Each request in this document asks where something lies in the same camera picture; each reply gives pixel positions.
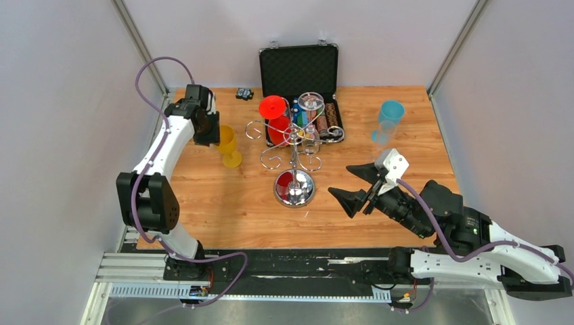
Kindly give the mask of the yellow plastic wine glass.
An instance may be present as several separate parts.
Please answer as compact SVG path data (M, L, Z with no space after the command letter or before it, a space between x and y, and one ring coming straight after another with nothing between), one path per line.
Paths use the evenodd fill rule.
M216 146L217 151L222 155L222 163L225 167L233 169L242 163L242 155L237 147L237 139L234 130L227 125L219 127L220 142Z

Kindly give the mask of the clear champagne flute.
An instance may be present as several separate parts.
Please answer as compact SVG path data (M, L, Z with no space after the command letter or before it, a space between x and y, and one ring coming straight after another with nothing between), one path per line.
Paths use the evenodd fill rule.
M374 151L372 158L376 160L389 146L397 132L397 125L393 121L382 121L376 130L372 132Z

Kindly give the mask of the chrome wine glass rack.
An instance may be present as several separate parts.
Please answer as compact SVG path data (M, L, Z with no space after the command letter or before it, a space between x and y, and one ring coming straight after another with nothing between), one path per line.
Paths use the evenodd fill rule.
M288 148L290 150L289 167L282 171L274 180L273 195L275 199L283 206L295 209L308 205L315 197L317 186L311 175L314 171L319 171L322 167L322 160L316 154L307 155L303 152L302 140L304 138L304 129L300 128L292 119L291 106L289 100L284 98L287 103L287 110L285 115L290 118L290 133L288 139L284 142L286 146L271 145L260 155L260 162L266 169L275 170L279 169L282 165L282 158L279 156L270 156L267 154L273 149ZM327 104L324 100L324 110L315 120L315 126L319 118L326 118ZM250 139L259 139L262 136L269 139L267 132L267 121L261 117L260 121L254 120L245 126L245 135ZM331 144L324 139L321 135L327 133L328 135L334 134L334 127L327 126L325 131L319 131L320 146L322 144Z

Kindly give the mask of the red plastic wine glass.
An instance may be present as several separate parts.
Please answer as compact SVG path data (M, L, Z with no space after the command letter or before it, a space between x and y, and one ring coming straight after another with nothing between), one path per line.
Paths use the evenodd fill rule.
M267 121L267 132L273 145L286 146L290 133L290 118L285 115L286 100L278 95L264 97L259 104L259 114Z

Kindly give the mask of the blue plastic wine glass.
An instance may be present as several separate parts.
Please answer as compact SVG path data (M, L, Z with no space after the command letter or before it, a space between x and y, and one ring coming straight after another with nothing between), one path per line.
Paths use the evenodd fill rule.
M397 128L405 114L403 104L397 100L387 100L382 103L378 113L378 124L382 121L393 121Z

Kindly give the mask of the clear glass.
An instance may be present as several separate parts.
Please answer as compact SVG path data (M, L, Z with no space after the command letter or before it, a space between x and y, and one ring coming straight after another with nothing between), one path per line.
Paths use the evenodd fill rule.
M315 120L324 110L324 99L316 92L306 92L299 96L298 104L301 110L306 110L309 114L309 124L303 128L305 135L302 140L303 152L307 155L319 152L320 136Z

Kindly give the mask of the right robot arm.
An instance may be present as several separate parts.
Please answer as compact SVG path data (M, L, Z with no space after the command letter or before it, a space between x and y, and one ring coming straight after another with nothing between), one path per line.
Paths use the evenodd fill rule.
M367 181L368 190L329 188L345 213L380 211L433 247L394 247L387 275L394 282L452 279L497 284L511 297L548 301L573 296L573 272L559 245L536 246L500 227L488 215L467 207L461 195L430 180L416 191L404 180L391 181L394 170L351 165L348 171Z

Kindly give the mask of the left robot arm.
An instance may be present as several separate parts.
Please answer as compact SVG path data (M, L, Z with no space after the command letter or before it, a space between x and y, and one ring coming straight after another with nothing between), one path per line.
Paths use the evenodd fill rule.
M116 178L123 223L142 238L159 241L170 257L182 260L181 270L201 279L207 261L199 240L179 221L180 206L170 180L189 142L200 146L220 142L215 94L202 85L188 85L184 97L162 111L160 131L150 149L131 172Z

